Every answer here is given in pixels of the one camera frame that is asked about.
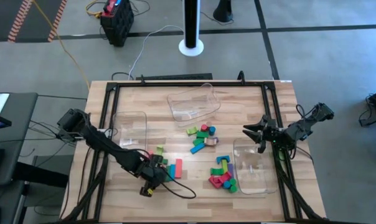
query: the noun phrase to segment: blue block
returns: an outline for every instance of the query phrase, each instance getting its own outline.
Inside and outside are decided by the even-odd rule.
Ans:
[[[197,151],[203,149],[205,147],[205,143],[200,143],[199,145],[190,149],[191,153],[195,154]]]
[[[170,176],[171,176],[171,179],[173,180],[176,177],[176,165],[175,164],[170,165]]]
[[[225,181],[223,184],[224,189],[229,189],[231,187],[231,183],[229,181]]]
[[[215,133],[215,127],[211,126],[211,127],[209,128],[209,135],[213,136],[214,133]]]
[[[217,164],[220,164],[222,159],[226,159],[227,162],[230,162],[230,156],[218,156],[218,158],[216,158]]]

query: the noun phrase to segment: white cable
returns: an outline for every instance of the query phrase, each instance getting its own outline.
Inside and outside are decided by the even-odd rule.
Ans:
[[[164,30],[164,28],[167,28],[167,27],[174,27],[174,28],[178,28],[178,29],[180,29],[181,31],[184,31],[181,27],[174,26],[174,25],[166,25],[166,26],[164,26],[162,29],[159,29],[159,30],[157,30],[157,31],[154,31],[154,32],[148,34],[148,35],[145,37],[145,39],[144,39],[143,48],[141,49],[140,53],[138,54],[138,57],[137,57],[137,59],[135,60],[133,66],[131,67],[130,72],[128,72],[128,80],[130,80],[131,73],[133,72],[134,67],[135,67],[136,64],[137,64],[137,61],[139,60],[139,58],[140,58],[141,55],[143,54],[143,51],[144,51],[144,48],[145,48],[145,43],[146,43],[148,37],[149,37],[150,35],[152,35],[152,34],[155,34],[155,33],[157,33],[157,32],[160,32],[160,31]]]

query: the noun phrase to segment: yellow block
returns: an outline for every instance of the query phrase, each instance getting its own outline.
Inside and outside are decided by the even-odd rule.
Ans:
[[[228,165],[227,165],[227,160],[226,159],[222,159],[221,160],[221,165],[222,165],[222,167],[223,167],[223,171],[224,171],[224,174],[226,173],[226,172],[228,172]]]

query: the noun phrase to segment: black metal frame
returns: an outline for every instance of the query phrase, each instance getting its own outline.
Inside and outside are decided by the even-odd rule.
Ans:
[[[261,92],[263,95],[263,102],[264,102],[264,107],[266,114],[268,116],[271,116],[271,110],[270,110],[270,105],[268,102],[268,96],[267,96],[267,90],[271,92],[272,100],[273,100],[273,106],[275,109],[275,115],[276,115],[276,120],[278,122],[278,126],[282,127],[282,117],[280,113],[280,108],[278,104],[278,99],[276,95],[276,89],[275,89],[275,83],[274,82],[251,82],[251,81],[245,81],[245,76],[243,72],[239,73],[238,80],[240,82],[209,82],[209,81],[197,81],[197,82],[146,82],[145,80],[141,80],[139,83],[117,83],[117,82],[109,82],[106,86],[106,92],[105,92],[105,99],[102,107],[102,112],[101,112],[101,118],[100,118],[100,125],[99,128],[104,128],[105,125],[105,119],[106,119],[106,111],[110,102],[110,95],[111,92],[114,91],[115,95],[113,98],[113,106],[111,109],[111,116],[110,116],[110,125],[109,128],[113,129],[113,119],[112,117],[116,113],[116,109],[118,107],[118,99],[119,99],[119,93],[120,89],[122,87],[146,87],[146,86],[201,86],[204,83],[211,83],[213,86],[258,86],[261,88]],[[289,159],[288,152],[285,152],[285,160],[280,161],[278,158],[278,151],[273,147],[273,155],[274,155],[274,162],[284,162],[286,166],[286,170],[288,171],[288,177],[292,181],[293,185],[296,186],[294,183],[294,176],[293,176],[293,170],[291,166],[291,162]],[[95,178],[95,171],[98,165],[98,160],[99,160],[100,153],[95,151],[94,156],[93,156],[93,161],[92,161],[92,166],[90,170],[90,176],[88,179],[88,185],[90,185]],[[104,159],[104,163],[102,164],[103,166],[107,166],[107,159]],[[103,192],[104,192],[104,187],[105,187],[105,179],[99,184],[99,189],[98,189],[98,195],[96,198],[96,205],[95,205],[95,212],[94,212],[94,219],[99,220],[100,218],[100,210],[101,210],[101,205],[102,205],[102,198],[103,198]],[[286,197],[286,191],[284,187],[283,181],[278,177],[278,187],[280,190],[280,195],[281,195],[281,204],[282,204],[282,209],[283,209],[283,214],[284,214],[284,219],[289,220],[290,213],[289,213],[289,206],[288,206],[288,201]],[[90,203],[86,204],[85,208],[83,209],[83,215],[82,219],[87,219],[88,216],[88,208],[90,207]],[[296,214],[296,218],[302,218],[301,216],[301,209],[300,206],[297,204],[297,202],[294,200],[294,210]]]

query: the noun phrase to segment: plastic tray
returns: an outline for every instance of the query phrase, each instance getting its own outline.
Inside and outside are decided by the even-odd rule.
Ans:
[[[113,117],[113,127],[115,129],[112,139],[120,147],[146,150],[146,113],[142,111],[117,112]]]
[[[193,90],[170,94],[167,102],[180,127],[213,117],[221,106],[213,86],[209,83]]]
[[[233,159],[239,188],[243,194],[270,194],[278,188],[271,147],[257,153],[250,138],[233,142]]]

